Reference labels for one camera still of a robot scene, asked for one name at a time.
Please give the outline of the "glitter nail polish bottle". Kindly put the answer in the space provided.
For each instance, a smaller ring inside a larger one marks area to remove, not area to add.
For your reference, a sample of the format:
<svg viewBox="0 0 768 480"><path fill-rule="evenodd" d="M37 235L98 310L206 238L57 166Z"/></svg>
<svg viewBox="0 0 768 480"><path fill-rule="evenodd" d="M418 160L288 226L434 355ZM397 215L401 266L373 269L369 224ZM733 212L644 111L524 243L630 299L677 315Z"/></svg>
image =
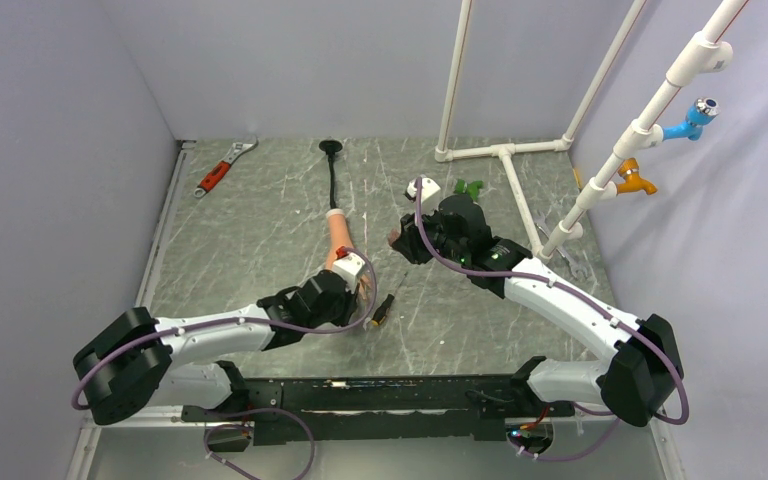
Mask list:
<svg viewBox="0 0 768 480"><path fill-rule="evenodd" d="M388 233L388 235L387 235L387 243L388 243L388 245L392 249L395 249L396 245L397 245L397 242L400 239L400 237L401 237L401 231L400 230L396 230L396 229L391 230Z"/></svg>

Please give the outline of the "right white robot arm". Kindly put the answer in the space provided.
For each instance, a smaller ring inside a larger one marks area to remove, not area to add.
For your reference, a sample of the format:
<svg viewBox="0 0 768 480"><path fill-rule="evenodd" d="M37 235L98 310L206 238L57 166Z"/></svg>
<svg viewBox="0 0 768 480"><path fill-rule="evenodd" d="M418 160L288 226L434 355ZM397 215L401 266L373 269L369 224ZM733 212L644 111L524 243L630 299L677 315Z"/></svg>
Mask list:
<svg viewBox="0 0 768 480"><path fill-rule="evenodd" d="M534 415L562 401L601 405L636 427L652 419L687 422L684 369L668 320L639 318L565 280L524 246L493 235L483 210L466 194L407 198L413 210L401 218L390 245L408 262L436 260L549 320L594 355L589 362L531 358L510 391L517 411Z"/></svg>

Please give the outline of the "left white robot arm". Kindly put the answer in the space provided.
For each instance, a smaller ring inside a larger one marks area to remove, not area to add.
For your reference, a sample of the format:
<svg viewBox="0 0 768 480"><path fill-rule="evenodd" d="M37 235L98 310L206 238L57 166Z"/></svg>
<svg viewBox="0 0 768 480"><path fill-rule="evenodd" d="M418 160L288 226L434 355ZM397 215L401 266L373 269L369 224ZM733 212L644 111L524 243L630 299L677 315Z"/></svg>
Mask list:
<svg viewBox="0 0 768 480"><path fill-rule="evenodd" d="M246 409L248 390L225 356L354 328L363 320L357 313L363 278L322 270L245 307L190 318L130 308L74 355L71 406L102 426L160 406L195 406L235 419Z"/></svg>

